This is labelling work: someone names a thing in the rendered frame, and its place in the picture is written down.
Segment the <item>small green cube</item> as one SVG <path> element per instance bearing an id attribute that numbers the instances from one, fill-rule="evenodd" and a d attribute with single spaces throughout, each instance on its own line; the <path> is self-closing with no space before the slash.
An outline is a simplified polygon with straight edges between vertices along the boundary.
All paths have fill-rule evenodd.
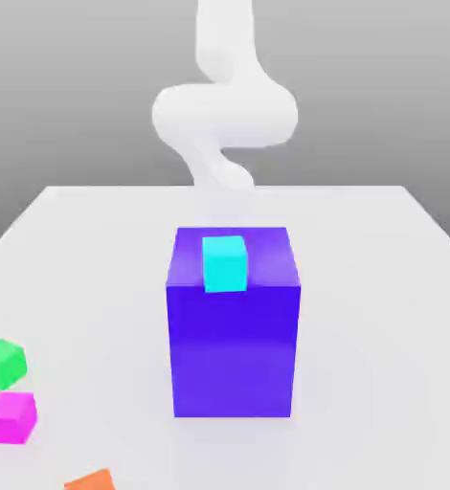
<path id="1" fill-rule="evenodd" d="M 27 374 L 24 349 L 5 339 L 0 339 L 0 390 L 7 390 Z"/>

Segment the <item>small orange cube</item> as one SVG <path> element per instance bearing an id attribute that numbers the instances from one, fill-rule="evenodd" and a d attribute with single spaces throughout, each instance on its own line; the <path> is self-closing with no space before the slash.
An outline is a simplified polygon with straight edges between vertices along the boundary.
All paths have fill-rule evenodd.
<path id="1" fill-rule="evenodd" d="M 105 468 L 66 482 L 64 490 L 116 490 L 116 487 L 110 471 Z"/>

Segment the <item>large purple box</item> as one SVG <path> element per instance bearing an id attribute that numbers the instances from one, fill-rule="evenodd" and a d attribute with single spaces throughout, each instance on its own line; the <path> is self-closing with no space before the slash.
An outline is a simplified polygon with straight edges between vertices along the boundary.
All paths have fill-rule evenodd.
<path id="1" fill-rule="evenodd" d="M 227 235 L 244 239 L 248 285 L 208 293 L 202 239 Z M 286 228 L 178 228 L 166 293 L 175 416 L 290 415 L 301 281 Z"/>

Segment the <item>small magenta cube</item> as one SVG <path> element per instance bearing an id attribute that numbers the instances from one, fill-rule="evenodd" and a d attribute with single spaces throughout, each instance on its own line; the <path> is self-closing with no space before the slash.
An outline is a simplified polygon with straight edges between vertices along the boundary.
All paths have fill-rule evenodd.
<path id="1" fill-rule="evenodd" d="M 0 444 L 24 445 L 37 422 L 32 392 L 0 391 Z"/>

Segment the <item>small cyan cube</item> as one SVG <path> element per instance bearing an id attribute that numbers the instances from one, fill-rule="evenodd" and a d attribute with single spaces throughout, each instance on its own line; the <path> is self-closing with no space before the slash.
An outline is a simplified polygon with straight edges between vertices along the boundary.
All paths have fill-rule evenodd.
<path id="1" fill-rule="evenodd" d="M 202 238 L 204 288 L 207 293 L 247 289 L 248 253 L 240 235 Z"/>

